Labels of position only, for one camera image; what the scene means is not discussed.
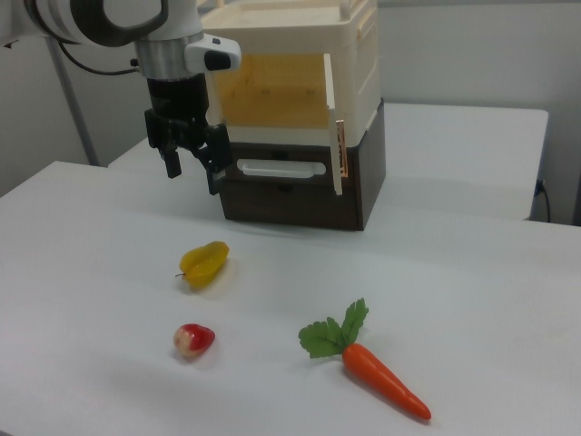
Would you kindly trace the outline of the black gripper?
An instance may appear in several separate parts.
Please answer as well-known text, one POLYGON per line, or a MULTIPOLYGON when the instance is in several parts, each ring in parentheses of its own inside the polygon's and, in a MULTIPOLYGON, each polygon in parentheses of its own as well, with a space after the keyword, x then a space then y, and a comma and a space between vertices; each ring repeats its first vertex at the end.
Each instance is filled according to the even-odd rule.
POLYGON ((224 124, 209 125, 204 74, 175 81, 147 80, 152 107, 145 111, 149 145, 160 152, 167 175, 182 174, 178 147, 194 151, 205 168, 209 193, 222 188, 225 170, 231 166, 231 143, 224 124))

